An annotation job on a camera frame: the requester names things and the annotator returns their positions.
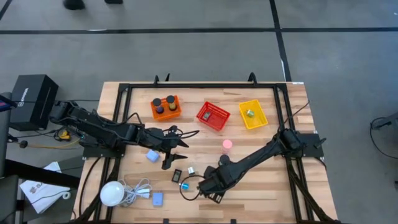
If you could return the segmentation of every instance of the wooden table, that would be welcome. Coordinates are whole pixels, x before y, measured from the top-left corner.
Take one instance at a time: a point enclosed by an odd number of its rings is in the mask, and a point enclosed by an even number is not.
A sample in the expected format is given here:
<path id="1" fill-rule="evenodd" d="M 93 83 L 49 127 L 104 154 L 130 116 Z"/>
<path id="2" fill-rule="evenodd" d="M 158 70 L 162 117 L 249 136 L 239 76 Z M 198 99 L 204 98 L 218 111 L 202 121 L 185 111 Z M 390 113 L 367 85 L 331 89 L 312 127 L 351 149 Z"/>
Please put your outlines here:
<path id="1" fill-rule="evenodd" d="M 99 101 L 98 113 L 105 118 L 112 119 L 119 82 L 106 82 Z M 304 106 L 307 94 L 302 83 L 287 83 L 292 112 Z M 149 102 L 154 98 L 167 95 L 178 95 L 182 107 L 182 115 L 165 122 L 156 122 L 152 118 Z M 268 125 L 247 130 L 239 114 L 238 103 L 258 99 L 264 110 Z M 231 116 L 221 132 L 200 123 L 196 114 L 205 101 L 216 104 L 231 113 Z M 286 118 L 283 97 L 282 111 Z M 120 109 L 119 121 L 123 113 Z M 162 170 L 162 159 L 155 164 L 146 158 L 148 149 L 139 146 L 128 146 L 126 155 L 121 160 L 119 179 L 124 179 L 129 185 L 136 185 L 141 178 L 151 181 L 154 191 L 164 193 L 164 205 L 157 208 L 152 206 L 151 199 L 138 198 L 130 207 L 115 207 L 112 223 L 162 223 L 163 218 L 169 218 L 171 223 L 229 223 L 237 219 L 238 223 L 295 223 L 292 196 L 285 160 L 281 156 L 273 157 L 248 172 L 233 189 L 226 192 L 223 201 L 216 204 L 204 197 L 189 202 L 184 200 L 178 185 L 171 182 L 175 169 L 183 171 L 182 177 L 188 175 L 187 168 L 192 166 L 203 174 L 207 166 L 217 166 L 220 158 L 221 143 L 224 139 L 233 142 L 230 152 L 232 161 L 238 161 L 248 154 L 264 146 L 276 133 L 279 126 L 275 108 L 274 93 L 265 88 L 140 88 L 132 92 L 129 113 L 138 112 L 146 127 L 166 129 L 175 124 L 181 130 L 200 130 L 196 136 L 185 139 L 189 148 L 177 147 L 174 153 L 188 156 L 188 159 L 174 161 L 169 170 Z M 307 106 L 294 117 L 296 130 L 302 133 L 312 133 L 315 130 L 310 107 Z M 94 158 L 85 162 L 81 175 L 81 186 Z M 97 194 L 101 172 L 101 159 L 89 176 L 83 196 L 83 210 Z M 319 206 L 332 218 L 337 218 L 335 206 L 330 192 L 325 168 L 313 158 L 303 158 L 308 188 Z M 194 189 L 199 179 L 191 179 L 190 192 L 192 197 L 197 192 Z M 299 193 L 300 207 L 303 219 L 306 219 L 305 205 Z M 78 213 L 79 199 L 76 199 L 74 211 Z M 101 219 L 105 218 L 106 207 L 103 206 Z"/>

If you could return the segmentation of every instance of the red basket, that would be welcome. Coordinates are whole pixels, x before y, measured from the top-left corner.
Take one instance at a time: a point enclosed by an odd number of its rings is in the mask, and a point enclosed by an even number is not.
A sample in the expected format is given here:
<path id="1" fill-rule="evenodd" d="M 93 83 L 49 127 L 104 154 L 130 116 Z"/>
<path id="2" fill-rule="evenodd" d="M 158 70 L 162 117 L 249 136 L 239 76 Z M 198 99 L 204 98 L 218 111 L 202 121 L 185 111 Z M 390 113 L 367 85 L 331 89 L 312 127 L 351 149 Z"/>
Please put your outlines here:
<path id="1" fill-rule="evenodd" d="M 203 116 L 207 112 L 210 112 L 210 116 L 208 117 L 208 119 L 204 119 Z M 209 102 L 205 102 L 205 104 L 201 107 L 199 113 L 197 114 L 197 118 L 199 119 L 199 121 L 209 125 L 217 131 L 221 131 L 230 115 L 231 114 L 229 112 L 219 108 L 218 106 Z"/>

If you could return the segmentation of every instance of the yellow plastic basket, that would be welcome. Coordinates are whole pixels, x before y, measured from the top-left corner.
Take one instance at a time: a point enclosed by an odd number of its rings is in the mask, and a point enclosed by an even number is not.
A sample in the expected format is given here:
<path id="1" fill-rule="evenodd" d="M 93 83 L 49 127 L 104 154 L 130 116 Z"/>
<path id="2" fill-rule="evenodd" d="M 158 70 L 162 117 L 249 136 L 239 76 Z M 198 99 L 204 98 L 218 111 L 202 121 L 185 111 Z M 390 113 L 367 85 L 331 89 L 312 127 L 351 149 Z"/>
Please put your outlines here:
<path id="1" fill-rule="evenodd" d="M 262 108 L 258 100 L 251 100 L 244 103 L 240 103 L 239 110 L 241 112 L 244 125 L 246 125 L 247 129 L 258 128 L 268 124 L 266 115 L 262 111 Z M 254 112 L 254 116 L 252 118 L 246 115 L 247 110 L 252 110 Z"/>

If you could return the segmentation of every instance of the concrete floor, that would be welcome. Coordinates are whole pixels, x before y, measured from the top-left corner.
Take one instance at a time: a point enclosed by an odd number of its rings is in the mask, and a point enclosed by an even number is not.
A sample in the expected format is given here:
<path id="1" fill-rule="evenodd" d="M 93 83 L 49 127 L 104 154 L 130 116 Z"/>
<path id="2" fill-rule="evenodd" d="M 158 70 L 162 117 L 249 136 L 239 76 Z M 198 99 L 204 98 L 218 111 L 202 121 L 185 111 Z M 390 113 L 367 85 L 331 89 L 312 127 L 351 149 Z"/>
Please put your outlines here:
<path id="1" fill-rule="evenodd" d="M 67 11 L 61 1 L 13 0 L 0 30 L 273 27 L 266 0 L 125 0 L 109 6 L 85 0 L 87 10 Z M 276 0 L 281 27 L 398 27 L 393 0 Z M 369 122 L 398 111 L 398 33 L 283 33 L 293 81 L 305 82 L 324 145 L 339 219 L 396 223 L 398 162 L 378 153 Z M 45 73 L 60 85 L 58 99 L 98 99 L 103 82 L 153 80 L 283 81 L 275 34 L 0 35 L 0 90 L 20 74 Z M 80 103 L 87 109 L 96 103 Z M 396 132 L 374 133 L 398 156 Z M 46 137 L 31 142 L 53 144 Z M 81 150 L 29 151 L 10 145 L 7 158 L 44 166 L 80 156 Z M 31 223 L 70 218 L 71 205 Z"/>

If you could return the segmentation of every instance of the black box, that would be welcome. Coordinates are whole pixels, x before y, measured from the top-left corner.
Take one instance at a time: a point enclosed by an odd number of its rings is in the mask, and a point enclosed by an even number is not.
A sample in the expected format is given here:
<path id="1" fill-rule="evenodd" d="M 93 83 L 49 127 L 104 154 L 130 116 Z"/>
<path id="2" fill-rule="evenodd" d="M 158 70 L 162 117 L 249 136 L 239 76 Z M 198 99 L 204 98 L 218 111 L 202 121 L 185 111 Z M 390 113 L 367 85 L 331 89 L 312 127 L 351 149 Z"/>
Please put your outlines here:
<path id="1" fill-rule="evenodd" d="M 10 127 L 18 131 L 47 128 L 58 85 L 46 75 L 19 75 L 12 91 L 17 108 L 11 110 Z"/>

